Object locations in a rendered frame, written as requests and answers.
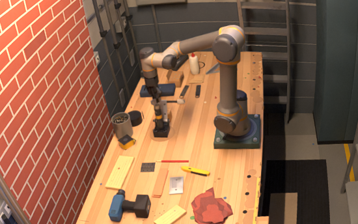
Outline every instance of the cordless drill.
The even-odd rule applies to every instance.
[[[149,216],[150,199],[148,195],[137,195],[135,202],[124,200],[126,192],[122,189],[113,197],[111,208],[109,209],[109,218],[112,221],[120,221],[122,219],[123,211],[134,211],[135,216],[145,217]]]

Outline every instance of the concrete floor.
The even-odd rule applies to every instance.
[[[283,114],[264,119],[264,165],[266,160],[326,160],[331,224],[350,224],[346,194],[340,193],[347,168],[344,145],[318,145],[312,114],[294,114],[287,126]]]

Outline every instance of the red pencil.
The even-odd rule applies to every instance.
[[[157,160],[162,163],[189,163],[189,160]]]

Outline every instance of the wooden table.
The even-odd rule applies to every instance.
[[[200,72],[206,72],[215,63],[212,52],[198,52],[205,67]],[[130,172],[123,185],[126,191],[126,200],[135,201],[137,194],[150,196],[152,207],[149,218],[136,218],[134,213],[125,212],[120,223],[153,223],[165,211],[178,204],[187,211],[187,214],[176,223],[195,223],[191,202],[200,193],[214,188],[215,197],[226,197],[231,205],[233,215],[227,224],[256,223],[258,206],[257,185],[260,185],[262,139],[263,139],[263,81],[262,81],[262,54],[258,52],[242,52],[241,62],[238,65],[238,89],[247,93],[249,114],[261,115],[261,148],[260,149],[214,149],[213,140],[215,126],[213,119],[216,116],[216,107],[219,103],[219,73],[206,75],[201,84],[200,98],[195,98],[197,84],[189,84],[189,61],[181,68],[184,71],[184,82],[177,88],[175,96],[163,97],[165,100],[176,100],[185,85],[189,85],[184,99],[184,105],[168,104],[172,111],[171,132],[174,136],[167,141],[154,141],[151,133],[154,128],[154,108],[150,98],[140,98],[139,91],[145,84],[141,79],[131,97],[126,112],[142,111],[145,119],[143,123],[134,127],[136,144],[123,150],[119,147],[114,136],[105,154],[103,162],[94,179],[77,224],[107,224],[115,223],[109,219],[108,211],[116,190],[106,189],[112,168],[120,155],[133,156]],[[158,69],[159,83],[167,83],[167,70]],[[188,163],[157,163],[152,173],[141,173],[141,164],[156,160],[189,160]],[[210,171],[210,176],[199,176],[183,172],[182,165]],[[168,168],[169,174],[161,198],[152,197],[160,168]],[[184,176],[184,193],[169,195],[169,177]]]

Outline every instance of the yellow utility knife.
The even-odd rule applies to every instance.
[[[200,176],[209,176],[210,172],[209,171],[205,171],[203,169],[196,169],[196,168],[192,168],[192,167],[182,167],[182,170],[188,173],[193,173],[196,175],[200,175]]]

